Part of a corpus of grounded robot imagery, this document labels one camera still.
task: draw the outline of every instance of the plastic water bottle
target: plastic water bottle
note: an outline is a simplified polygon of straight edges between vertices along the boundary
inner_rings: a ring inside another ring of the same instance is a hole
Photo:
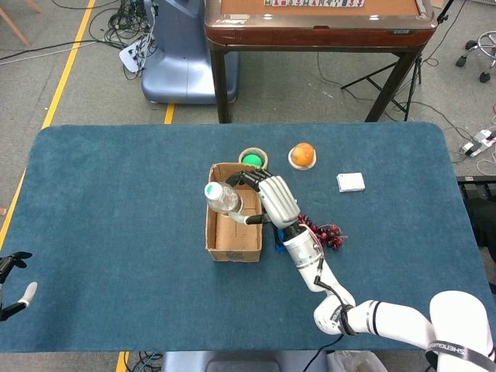
[[[229,212],[239,212],[243,206],[236,190],[226,182],[209,182],[205,186],[205,196],[208,206],[223,215]]]

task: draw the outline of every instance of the blue felt mat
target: blue felt mat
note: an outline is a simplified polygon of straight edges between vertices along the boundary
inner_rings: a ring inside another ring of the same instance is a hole
[[[312,143],[314,168],[288,151]],[[264,229],[260,263],[205,252],[203,187],[213,163],[265,149],[303,212],[350,238],[327,260],[357,303],[379,299],[428,315],[440,291],[494,302],[442,133],[428,123],[63,126],[42,131],[29,158],[3,255],[14,269],[5,303],[30,281],[30,308],[0,324],[0,351],[314,350],[333,340],[314,324],[311,293]],[[340,194],[338,173],[366,190]],[[337,348],[411,346],[359,335]]]

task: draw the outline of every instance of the table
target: table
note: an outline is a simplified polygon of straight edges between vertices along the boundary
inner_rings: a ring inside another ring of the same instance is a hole
[[[312,143],[317,164],[288,163]],[[265,149],[301,210],[349,236],[327,260],[361,303],[378,299],[429,314],[444,290],[476,295],[495,314],[442,132],[428,123],[225,126],[61,126],[43,130],[2,255],[27,250],[4,286],[31,306],[0,326],[0,351],[317,350],[311,293],[263,231],[259,263],[214,262],[205,251],[203,189],[213,163]],[[366,189],[340,194],[338,173]],[[344,350],[411,349],[372,335]]]
[[[366,0],[362,8],[265,6],[207,0],[219,122],[230,122],[224,56],[232,50],[393,53],[399,57],[365,119],[376,122],[437,27],[429,0]]]

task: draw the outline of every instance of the white robotic arm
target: white robotic arm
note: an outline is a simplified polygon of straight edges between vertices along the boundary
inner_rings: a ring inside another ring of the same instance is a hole
[[[283,244],[308,289],[326,292],[327,298],[314,311],[315,323],[323,332],[370,333],[409,343],[426,350],[438,372],[496,372],[486,310],[474,296],[460,291],[437,294],[430,304],[432,323],[407,306],[369,300],[355,307],[353,296],[324,260],[319,242],[298,224],[300,209],[280,176],[255,170],[234,174],[227,183],[246,183],[258,192],[265,214],[251,218],[251,223],[272,222],[282,229]],[[239,216],[235,220],[248,223]]]

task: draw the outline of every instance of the wooden table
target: wooden table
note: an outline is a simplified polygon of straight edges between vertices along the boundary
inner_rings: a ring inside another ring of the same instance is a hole
[[[429,0],[365,0],[362,8],[207,0],[219,122],[230,122],[224,56],[233,50],[393,53],[399,57],[366,122],[376,122],[437,27]]]

